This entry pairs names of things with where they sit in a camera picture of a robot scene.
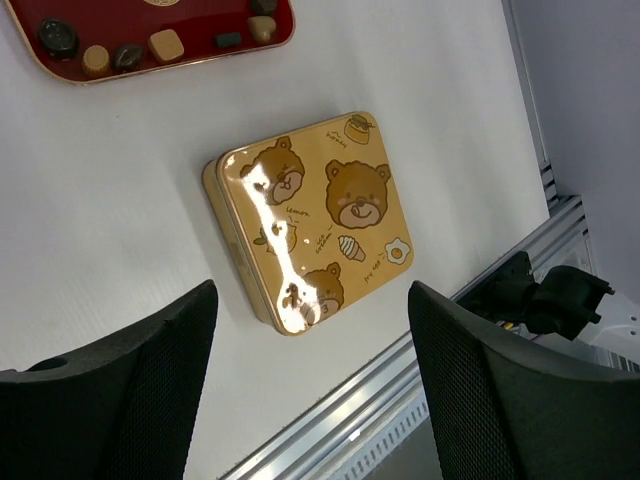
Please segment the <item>gold chocolate box tray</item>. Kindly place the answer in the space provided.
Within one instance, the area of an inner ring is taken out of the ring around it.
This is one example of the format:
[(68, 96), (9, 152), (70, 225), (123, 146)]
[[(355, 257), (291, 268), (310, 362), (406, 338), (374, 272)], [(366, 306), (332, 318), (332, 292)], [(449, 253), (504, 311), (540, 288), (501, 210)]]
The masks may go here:
[(202, 184), (255, 316), (278, 331), (279, 326), (257, 271), (247, 236), (225, 186), (224, 163), (222, 157), (208, 162), (202, 171)]

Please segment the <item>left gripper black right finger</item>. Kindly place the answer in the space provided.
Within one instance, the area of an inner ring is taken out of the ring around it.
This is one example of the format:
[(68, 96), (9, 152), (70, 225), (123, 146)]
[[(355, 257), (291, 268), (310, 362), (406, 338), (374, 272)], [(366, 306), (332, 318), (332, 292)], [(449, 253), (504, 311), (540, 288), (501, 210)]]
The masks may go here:
[(422, 282), (408, 317), (446, 479), (635, 479), (639, 376), (556, 352)]

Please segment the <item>square metal plate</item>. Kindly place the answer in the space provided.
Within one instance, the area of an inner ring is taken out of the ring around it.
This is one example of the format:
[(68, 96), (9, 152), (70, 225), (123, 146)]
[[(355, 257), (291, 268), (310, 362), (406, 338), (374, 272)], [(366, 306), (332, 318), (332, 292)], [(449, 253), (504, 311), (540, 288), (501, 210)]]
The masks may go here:
[(280, 334), (305, 333), (411, 266), (409, 229), (372, 114), (347, 113), (221, 157)]

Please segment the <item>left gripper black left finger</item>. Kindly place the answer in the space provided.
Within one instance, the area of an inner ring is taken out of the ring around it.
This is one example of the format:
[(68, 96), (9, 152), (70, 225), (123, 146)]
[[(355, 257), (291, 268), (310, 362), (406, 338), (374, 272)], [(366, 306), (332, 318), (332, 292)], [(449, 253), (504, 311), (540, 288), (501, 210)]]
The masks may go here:
[(217, 312), (207, 280), (86, 346), (2, 371), (2, 478), (182, 478)]

